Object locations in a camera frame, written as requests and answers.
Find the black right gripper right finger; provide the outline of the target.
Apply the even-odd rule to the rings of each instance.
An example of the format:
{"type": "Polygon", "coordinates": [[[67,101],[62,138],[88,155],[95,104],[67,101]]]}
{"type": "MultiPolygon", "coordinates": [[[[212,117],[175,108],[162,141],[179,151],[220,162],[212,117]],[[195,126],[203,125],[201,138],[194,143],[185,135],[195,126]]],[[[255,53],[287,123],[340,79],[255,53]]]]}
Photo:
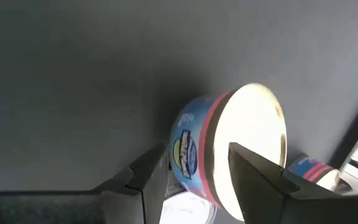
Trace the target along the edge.
{"type": "Polygon", "coordinates": [[[236,142],[228,162],[245,224],[358,224],[358,195],[324,189],[236,142]]]}

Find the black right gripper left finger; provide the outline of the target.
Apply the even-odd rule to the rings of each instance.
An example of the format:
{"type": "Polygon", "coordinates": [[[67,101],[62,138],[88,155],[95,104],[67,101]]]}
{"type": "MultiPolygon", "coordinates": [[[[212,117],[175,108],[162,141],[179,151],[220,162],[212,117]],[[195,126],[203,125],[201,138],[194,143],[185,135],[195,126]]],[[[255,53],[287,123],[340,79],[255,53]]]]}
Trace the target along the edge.
{"type": "Polygon", "coordinates": [[[0,224],[158,224],[168,164],[160,143],[91,190],[0,191],[0,224]]]}

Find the blue pink salmon can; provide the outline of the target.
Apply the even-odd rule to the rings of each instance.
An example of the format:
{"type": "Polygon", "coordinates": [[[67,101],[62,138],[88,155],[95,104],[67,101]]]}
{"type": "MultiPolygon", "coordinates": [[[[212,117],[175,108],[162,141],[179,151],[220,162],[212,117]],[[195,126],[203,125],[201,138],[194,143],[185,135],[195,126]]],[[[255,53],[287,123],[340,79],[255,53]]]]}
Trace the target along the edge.
{"type": "Polygon", "coordinates": [[[334,191],[339,182],[339,170],[305,155],[298,157],[287,169],[293,174],[330,191],[334,191]]]}
{"type": "Polygon", "coordinates": [[[264,85],[250,83],[190,101],[170,134],[170,165],[181,185],[242,220],[229,172],[229,144],[236,142],[285,167],[287,129],[280,103],[264,85]]]}

